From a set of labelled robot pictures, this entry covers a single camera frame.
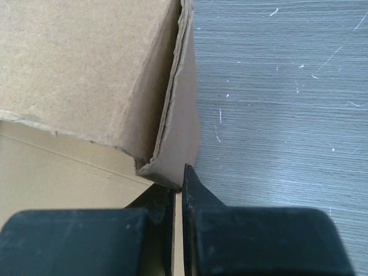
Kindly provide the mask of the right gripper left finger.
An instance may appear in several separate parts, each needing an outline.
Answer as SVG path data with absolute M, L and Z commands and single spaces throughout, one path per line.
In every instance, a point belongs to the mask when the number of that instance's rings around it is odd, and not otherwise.
M 2 275 L 171 275 L 175 191 L 122 209 L 23 210 L 1 230 Z

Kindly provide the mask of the cardboard box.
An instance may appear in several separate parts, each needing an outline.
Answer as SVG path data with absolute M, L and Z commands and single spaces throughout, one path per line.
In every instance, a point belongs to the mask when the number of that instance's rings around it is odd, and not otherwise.
M 1 230 L 177 193 L 200 143 L 192 1 L 1 2 Z

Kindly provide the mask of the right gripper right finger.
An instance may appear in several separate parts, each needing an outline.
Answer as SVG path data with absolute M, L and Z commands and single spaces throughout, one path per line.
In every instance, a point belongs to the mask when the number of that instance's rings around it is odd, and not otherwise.
M 187 164 L 186 275 L 354 275 L 330 217 L 313 208 L 226 206 Z

